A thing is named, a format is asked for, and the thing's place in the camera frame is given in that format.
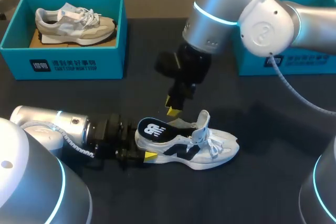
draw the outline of sneaker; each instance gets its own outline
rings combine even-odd
[[[35,22],[43,44],[75,42],[94,45],[109,38],[117,23],[93,10],[66,3],[60,10],[36,10]]]
[[[147,163],[180,162],[194,170],[213,168],[233,158],[239,145],[230,133],[209,129],[209,120],[206,110],[196,123],[145,118],[138,125],[135,142],[139,149],[158,154]]]

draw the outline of blue shoe box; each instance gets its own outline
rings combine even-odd
[[[306,6],[336,7],[336,0],[288,1]],[[240,39],[239,29],[236,29],[233,34],[233,46],[240,76],[276,74],[269,58],[257,57],[247,51]],[[336,57],[321,52],[288,48],[280,55],[276,55],[275,60],[283,74],[336,73]]]
[[[29,48],[38,8],[58,10],[65,3],[93,9],[118,23],[115,46]],[[121,79],[127,39],[124,0],[21,0],[0,44],[16,80]]]

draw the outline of white shoelace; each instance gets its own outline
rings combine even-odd
[[[82,18],[76,20],[75,23],[85,21],[83,28],[91,25],[94,26],[99,23],[99,16],[101,16],[101,14],[94,13],[92,9],[88,10],[86,8],[79,7],[77,8],[77,11],[79,11],[79,14],[82,15]]]
[[[212,157],[218,155],[218,153],[221,153],[223,151],[223,144],[224,141],[213,134],[212,130],[208,129],[208,134],[205,136],[205,138],[208,142],[208,145],[210,147],[210,154]]]
[[[218,153],[221,153],[224,149],[223,148],[224,141],[222,140],[222,138],[214,135],[212,130],[210,129],[207,129],[207,133],[205,134],[204,138],[200,142],[194,143],[191,141],[191,144],[193,145],[207,144],[209,146],[211,157],[218,155]]]

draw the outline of tabletop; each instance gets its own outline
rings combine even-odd
[[[154,71],[162,50],[182,41],[185,19],[129,19],[127,67],[122,80],[16,81],[0,57],[0,117],[18,105],[99,117],[115,112],[138,121],[167,121],[164,102],[173,81]],[[8,22],[0,22],[0,39]],[[288,76],[308,100],[336,110],[334,75]],[[169,163],[122,170],[117,161],[92,169],[64,162],[88,185],[92,224],[300,223],[301,183],[335,135],[335,118],[301,104],[278,77],[239,77],[230,46],[213,58],[182,118],[209,111],[209,126],[238,137],[227,164],[194,171]]]

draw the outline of black n logo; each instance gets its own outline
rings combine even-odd
[[[163,154],[171,156],[176,153],[177,157],[190,161],[199,151],[200,147],[198,145],[194,145],[187,152],[186,144],[175,144],[174,146],[170,147],[167,151],[165,151]]]

